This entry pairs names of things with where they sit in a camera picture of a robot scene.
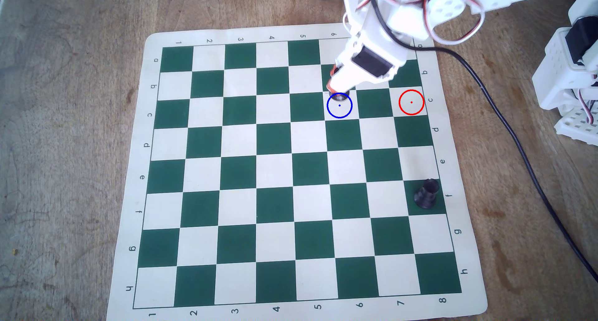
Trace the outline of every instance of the chess pawn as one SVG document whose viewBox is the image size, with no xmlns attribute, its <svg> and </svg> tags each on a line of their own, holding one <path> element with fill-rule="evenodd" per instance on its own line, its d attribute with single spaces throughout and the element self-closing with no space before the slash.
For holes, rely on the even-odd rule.
<svg viewBox="0 0 598 321">
<path fill-rule="evenodd" d="M 422 187 L 415 192 L 413 200 L 418 207 L 422 209 L 429 209 L 436 203 L 436 194 L 440 190 L 440 185 L 435 179 L 427 179 L 423 182 Z"/>
</svg>

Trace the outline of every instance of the wooden table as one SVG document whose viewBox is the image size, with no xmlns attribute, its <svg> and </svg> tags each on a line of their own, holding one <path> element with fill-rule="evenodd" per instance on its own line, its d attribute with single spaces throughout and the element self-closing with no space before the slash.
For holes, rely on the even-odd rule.
<svg viewBox="0 0 598 321">
<path fill-rule="evenodd" d="M 598 269 L 598 148 L 557 136 L 531 77 L 574 0 L 489 13 L 461 53 Z M 144 41 L 155 32 L 339 22 L 341 0 L 4 0 L 0 319 L 97 320 L 108 304 Z M 463 34 L 465 14 L 438 31 Z M 439 55 L 489 308 L 476 320 L 595 319 L 598 284 L 467 72 Z"/>
</svg>

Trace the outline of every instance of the blue circle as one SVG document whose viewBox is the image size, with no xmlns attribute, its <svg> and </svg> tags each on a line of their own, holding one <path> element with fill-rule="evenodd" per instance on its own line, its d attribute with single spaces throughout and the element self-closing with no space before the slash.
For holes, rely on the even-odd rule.
<svg viewBox="0 0 598 321">
<path fill-rule="evenodd" d="M 351 108 L 349 109 L 349 112 L 348 112 L 347 114 L 345 114 L 344 116 L 341 116 L 341 117 L 337 117 L 336 115 L 332 114 L 332 113 L 330 112 L 330 108 L 328 107 L 328 104 L 330 103 L 330 99 L 332 99 L 332 97 L 333 97 L 333 96 L 335 96 L 335 95 L 337 95 L 337 94 L 341 94 L 341 95 L 344 95 L 344 96 L 346 96 L 346 97 L 349 99 L 349 101 L 351 102 Z M 344 118 L 344 117 L 347 117 L 349 114 L 351 114 L 351 111 L 353 110 L 353 101 L 352 101 L 352 100 L 351 100 L 351 98 L 350 98 L 348 95 L 346 95 L 345 93 L 340 93 L 340 92 L 337 92 L 337 93 L 335 93 L 335 94 L 331 95 L 331 96 L 330 96 L 330 98 L 328 98 L 328 101 L 326 102 L 326 109 L 328 110 L 328 113 L 330 113 L 330 115 L 332 115 L 333 117 L 335 117 L 335 118 Z"/>
</svg>

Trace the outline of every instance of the robotic arm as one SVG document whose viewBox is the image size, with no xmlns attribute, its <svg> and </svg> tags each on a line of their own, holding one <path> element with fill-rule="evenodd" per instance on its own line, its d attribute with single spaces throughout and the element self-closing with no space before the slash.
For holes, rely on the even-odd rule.
<svg viewBox="0 0 598 321">
<path fill-rule="evenodd" d="M 376 84 L 392 80 L 405 64 L 409 51 L 380 27 L 369 0 L 343 1 L 346 9 L 343 23 L 350 38 L 331 72 L 327 85 L 331 94 L 345 93 L 365 81 Z M 518 1 L 522 0 L 377 0 L 377 3 L 383 19 L 399 40 L 410 43 L 411 39 L 423 41 L 431 37 L 440 44 L 455 45 L 467 41 L 481 28 L 486 11 Z M 438 37 L 434 27 L 459 16 L 466 5 L 473 14 L 480 15 L 478 23 L 458 40 Z M 576 0 L 569 10 L 569 19 L 572 26 L 556 31 L 532 80 L 540 107 L 558 108 L 565 116 L 579 110 L 580 105 L 582 110 L 585 106 L 587 125 L 591 125 L 591 105 L 598 99 L 598 0 Z M 334 97 L 338 101 L 346 98 L 339 94 Z M 593 136 L 597 138 L 588 140 L 572 132 L 559 134 L 598 145 L 596 134 Z"/>
</svg>

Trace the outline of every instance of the black cable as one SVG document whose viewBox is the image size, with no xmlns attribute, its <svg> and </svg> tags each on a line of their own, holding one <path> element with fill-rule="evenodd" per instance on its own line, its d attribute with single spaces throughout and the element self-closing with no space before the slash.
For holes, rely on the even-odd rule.
<svg viewBox="0 0 598 321">
<path fill-rule="evenodd" d="M 463 65 L 465 67 L 465 69 L 469 72 L 469 74 L 471 74 L 471 77 L 474 78 L 475 82 L 478 84 L 478 86 L 482 90 L 482 93 L 488 100 L 490 107 L 492 107 L 492 110 L 494 110 L 494 113 L 496 113 L 496 116 L 501 120 L 502 124 L 505 126 L 505 128 L 509 132 L 509 134 L 511 134 L 513 141 L 515 141 L 515 145 L 517 146 L 517 149 L 519 150 L 519 154 L 521 154 L 521 157 L 523 158 L 523 162 L 525 163 L 527 172 L 529 173 L 530 177 L 532 178 L 532 182 L 534 182 L 534 186 L 536 187 L 536 190 L 538 191 L 538 194 L 540 195 L 542 202 L 544 202 L 544 205 L 546 205 L 546 209 L 548 209 L 550 216 L 553 217 L 554 222 L 557 224 L 558 228 L 563 233 L 565 240 L 567 240 L 567 242 L 569 243 L 569 245 L 575 252 L 576 256 L 579 258 L 581 263 L 584 264 L 584 266 L 586 267 L 588 272 L 590 272 L 590 274 L 592 275 L 594 280 L 596 280 L 596 282 L 598 283 L 598 274 L 596 274 L 596 271 L 594 271 L 594 269 L 592 268 L 590 263 L 586 260 L 586 257 L 584 257 L 584 255 L 581 253 L 579 248 L 577 248 L 577 245 L 575 245 L 575 242 L 571 239 L 571 236 L 567 232 L 567 229 L 565 229 L 565 227 L 563 226 L 563 223 L 561 223 L 560 219 L 557 216 L 557 213 L 553 209 L 553 206 L 550 204 L 550 202 L 548 201 L 548 198 L 544 194 L 542 187 L 540 187 L 540 183 L 538 182 L 538 179 L 536 178 L 534 170 L 532 169 L 532 165 L 529 163 L 527 155 L 526 155 L 525 151 L 523 150 L 523 147 L 521 146 L 521 142 L 517 138 L 517 135 L 515 134 L 515 132 L 509 125 L 509 123 L 506 121 L 504 116 L 502 116 L 501 112 L 496 107 L 496 104 L 494 103 L 494 100 L 492 100 L 492 97 L 490 96 L 488 89 L 486 89 L 486 87 L 484 86 L 484 83 L 482 82 L 482 80 L 480 80 L 480 78 L 475 73 L 475 71 L 471 67 L 471 65 L 469 65 L 465 61 L 465 59 L 463 59 L 463 57 L 461 57 L 458 53 L 456 53 L 453 50 L 445 49 L 444 47 L 415 47 L 415 46 L 411 46 L 405 42 L 402 42 L 392 33 L 392 30 L 390 29 L 390 27 L 388 27 L 388 25 L 384 21 L 384 18 L 382 18 L 382 14 L 380 13 L 380 10 L 378 9 L 378 3 L 376 2 L 376 0 L 370 0 L 370 3 L 372 5 L 374 12 L 376 13 L 376 17 L 378 18 L 378 21 L 380 22 L 382 29 L 384 29 L 384 31 L 386 32 L 388 37 L 390 37 L 398 45 L 400 45 L 406 49 L 413 50 L 413 51 L 436 51 L 436 52 L 446 53 L 448 55 L 451 55 L 455 59 L 457 59 L 459 61 L 459 63 L 461 63 L 461 65 Z"/>
</svg>

